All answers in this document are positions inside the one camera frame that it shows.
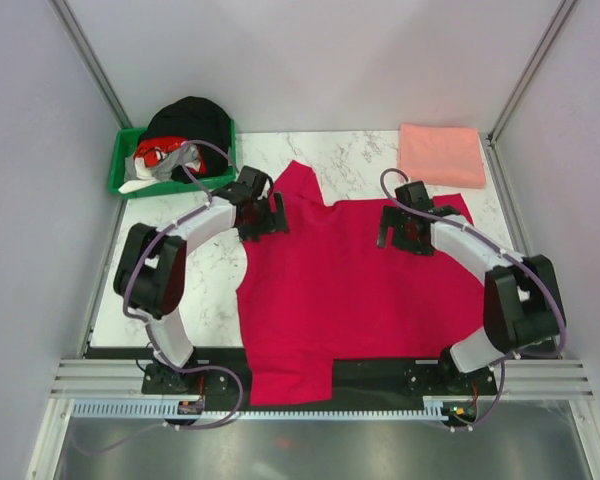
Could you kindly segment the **magenta t shirt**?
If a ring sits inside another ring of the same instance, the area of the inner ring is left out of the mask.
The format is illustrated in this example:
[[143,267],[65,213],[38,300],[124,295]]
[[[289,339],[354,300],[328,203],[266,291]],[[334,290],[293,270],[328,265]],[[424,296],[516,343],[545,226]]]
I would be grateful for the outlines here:
[[448,255],[378,246],[385,200],[326,204],[298,162],[275,188],[289,229],[245,244],[236,291],[253,405],[327,400],[338,360],[435,357],[481,325],[483,287]]

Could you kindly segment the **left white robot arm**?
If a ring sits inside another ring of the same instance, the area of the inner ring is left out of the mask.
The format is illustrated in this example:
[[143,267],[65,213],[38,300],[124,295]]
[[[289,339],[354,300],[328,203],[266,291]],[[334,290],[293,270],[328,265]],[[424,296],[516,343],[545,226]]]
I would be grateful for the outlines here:
[[205,203],[162,229],[144,223],[130,228],[113,289],[123,300],[124,315],[143,324],[153,350],[154,360],[144,370],[144,394],[249,391],[245,361],[233,370],[227,353],[219,355],[218,365],[199,358],[179,309],[189,255],[230,230],[242,242],[289,233],[283,197],[265,172],[244,167],[236,180],[209,192]]

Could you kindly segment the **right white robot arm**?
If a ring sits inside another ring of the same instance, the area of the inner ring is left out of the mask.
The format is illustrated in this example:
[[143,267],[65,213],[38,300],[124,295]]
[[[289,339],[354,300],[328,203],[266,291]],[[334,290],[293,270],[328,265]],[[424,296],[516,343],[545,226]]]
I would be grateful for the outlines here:
[[415,255],[441,252],[462,266],[484,288],[483,315],[478,328],[465,339],[444,348],[438,359],[438,381],[447,392],[463,392],[474,372],[507,356],[559,339],[566,341],[566,320],[552,262],[511,251],[478,230],[451,206],[437,206],[423,182],[406,182],[388,192],[392,202],[382,210],[377,246],[391,236],[395,248]]

